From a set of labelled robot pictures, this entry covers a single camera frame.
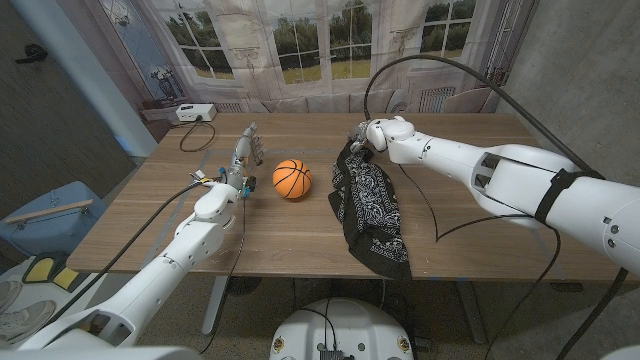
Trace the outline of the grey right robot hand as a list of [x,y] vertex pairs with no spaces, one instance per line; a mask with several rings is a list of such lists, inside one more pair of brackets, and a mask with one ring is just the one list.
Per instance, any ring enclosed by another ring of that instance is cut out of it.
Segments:
[[348,137],[351,140],[349,149],[352,153],[359,151],[367,143],[368,138],[366,132],[369,125],[370,121],[364,121],[349,129]]

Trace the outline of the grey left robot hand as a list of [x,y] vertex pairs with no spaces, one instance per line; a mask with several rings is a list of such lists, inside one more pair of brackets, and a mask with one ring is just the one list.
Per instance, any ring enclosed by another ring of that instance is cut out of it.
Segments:
[[261,136],[257,133],[256,123],[251,123],[237,141],[231,163],[227,170],[226,183],[240,189],[245,181],[255,174],[262,164],[264,156]]

